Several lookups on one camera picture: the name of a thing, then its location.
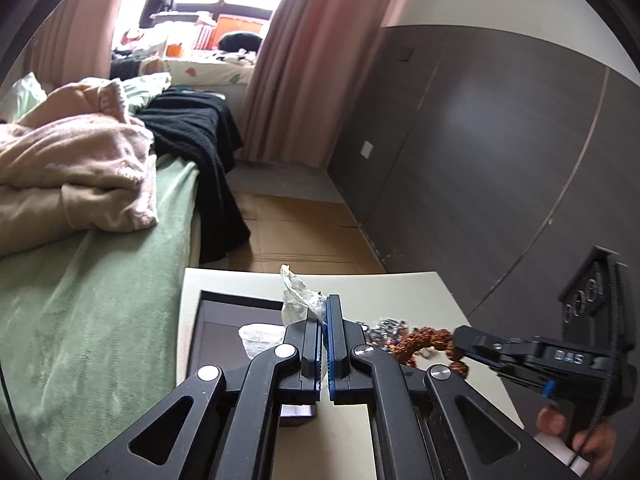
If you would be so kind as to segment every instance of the floor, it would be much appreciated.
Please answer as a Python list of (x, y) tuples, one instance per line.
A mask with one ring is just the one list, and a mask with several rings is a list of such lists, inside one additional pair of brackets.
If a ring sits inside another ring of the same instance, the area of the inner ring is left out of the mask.
[(245, 272), (380, 274), (375, 257), (326, 172), (241, 162), (228, 182), (252, 235), (211, 267)]

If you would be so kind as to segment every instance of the gray floor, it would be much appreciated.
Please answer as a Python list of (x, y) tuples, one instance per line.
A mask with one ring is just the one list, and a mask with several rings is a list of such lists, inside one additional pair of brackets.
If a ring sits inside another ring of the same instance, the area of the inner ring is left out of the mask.
[(320, 202), (343, 203), (324, 170), (302, 164), (265, 164), (238, 161), (226, 176), (231, 191), (289, 196)]

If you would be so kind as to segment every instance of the crumpled plastic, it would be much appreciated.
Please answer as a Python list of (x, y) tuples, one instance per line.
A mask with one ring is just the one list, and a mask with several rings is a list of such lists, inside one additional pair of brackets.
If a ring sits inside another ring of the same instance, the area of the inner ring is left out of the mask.
[(286, 287), (282, 295), (284, 326), (306, 319), (307, 309), (313, 312), (322, 324), (326, 324), (326, 296), (308, 288), (289, 270), (288, 265), (280, 267), (280, 275)]
[(280, 325), (266, 323), (253, 323), (244, 325), (238, 329), (238, 335), (242, 339), (244, 351), (249, 359), (253, 359), (260, 352), (278, 346), (284, 341), (285, 328)]

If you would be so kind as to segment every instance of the triangular cutout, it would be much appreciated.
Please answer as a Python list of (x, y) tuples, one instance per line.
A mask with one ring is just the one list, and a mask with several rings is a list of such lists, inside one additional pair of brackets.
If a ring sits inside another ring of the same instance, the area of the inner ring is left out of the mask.
[(192, 406), (192, 397), (181, 397), (129, 443), (130, 452), (156, 465), (166, 463)]
[(492, 464), (518, 450), (518, 443), (469, 399), (457, 396), (456, 406), (483, 464)]

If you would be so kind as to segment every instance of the human hand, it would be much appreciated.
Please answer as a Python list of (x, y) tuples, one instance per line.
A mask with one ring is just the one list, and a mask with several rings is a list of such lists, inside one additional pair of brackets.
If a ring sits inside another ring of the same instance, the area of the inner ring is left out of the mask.
[[(543, 433), (559, 436), (566, 427), (566, 418), (564, 415), (551, 407), (543, 408), (538, 414), (536, 426)], [(587, 435), (586, 431), (579, 431), (575, 434), (572, 441), (572, 449), (578, 451)], [(600, 478), (609, 467), (609, 463), (613, 458), (613, 449), (616, 445), (616, 430), (609, 424), (603, 422), (596, 431), (593, 432), (587, 444), (582, 448), (581, 453), (585, 456), (591, 456), (591, 475), (590, 478)]]

